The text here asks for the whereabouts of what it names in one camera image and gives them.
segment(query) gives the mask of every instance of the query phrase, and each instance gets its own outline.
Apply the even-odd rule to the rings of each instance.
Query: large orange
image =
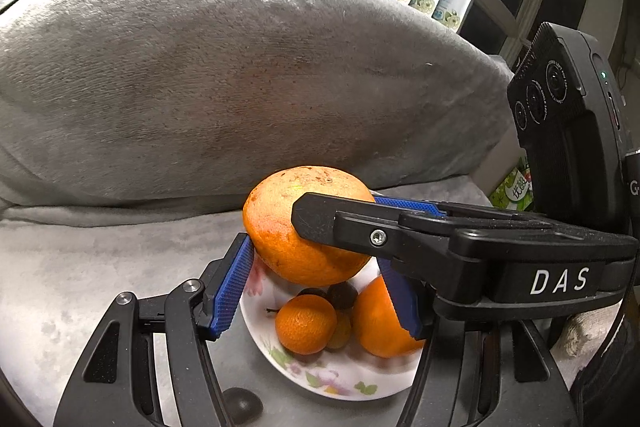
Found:
[[[408,355],[424,345],[424,341],[416,341],[400,325],[382,275],[358,295],[351,324],[362,347],[383,359]]]
[[[350,279],[369,257],[302,239],[291,224],[293,203],[305,192],[374,201],[354,176],[329,167],[295,167],[260,182],[244,203],[242,220],[255,251],[284,279],[305,286],[329,286]]]
[[[276,315],[276,333],[280,343],[299,355],[322,351],[337,324],[334,307],[318,295],[293,297]]]

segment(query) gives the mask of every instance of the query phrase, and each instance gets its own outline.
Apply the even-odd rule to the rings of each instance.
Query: silver screw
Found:
[[[182,283],[182,289],[188,293],[196,292],[200,289],[201,283],[197,279],[189,279]]]
[[[371,244],[376,247],[381,247],[386,243],[386,233],[384,230],[374,230],[370,236]]]
[[[133,293],[122,292],[120,295],[116,297],[116,303],[120,305],[129,304],[132,298],[133,298]]]

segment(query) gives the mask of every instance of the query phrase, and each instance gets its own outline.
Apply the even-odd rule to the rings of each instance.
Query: plate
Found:
[[[379,275],[371,259],[350,282],[360,292]],[[290,283],[268,268],[257,255],[240,309],[258,349],[281,374],[312,393],[348,401],[365,401],[404,391],[414,381],[420,350],[406,357],[380,359],[365,351],[353,336],[338,351],[302,357],[282,347],[275,330],[276,310],[295,297],[302,286]]]

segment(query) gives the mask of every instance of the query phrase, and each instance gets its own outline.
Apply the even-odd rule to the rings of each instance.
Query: blue gripper pad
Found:
[[[429,201],[401,200],[399,198],[387,198],[386,196],[374,196],[376,203],[407,208],[408,210],[421,210],[434,216],[446,216]],[[412,337],[416,337],[422,329],[420,315],[418,315],[418,297],[414,288],[403,275],[391,268],[391,261],[388,259],[378,259],[378,267],[385,281],[385,286],[391,297],[391,302],[396,310],[400,325]]]
[[[247,236],[228,272],[226,272],[225,280],[220,285],[213,301],[213,320],[209,329],[214,338],[219,338],[223,331],[231,327],[231,321],[236,314],[238,302],[253,264],[254,244]]]

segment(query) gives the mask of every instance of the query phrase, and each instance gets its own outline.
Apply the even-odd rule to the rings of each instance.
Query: green package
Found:
[[[504,181],[489,196],[493,206],[508,210],[527,210],[533,203],[531,175],[526,159],[518,163]]]

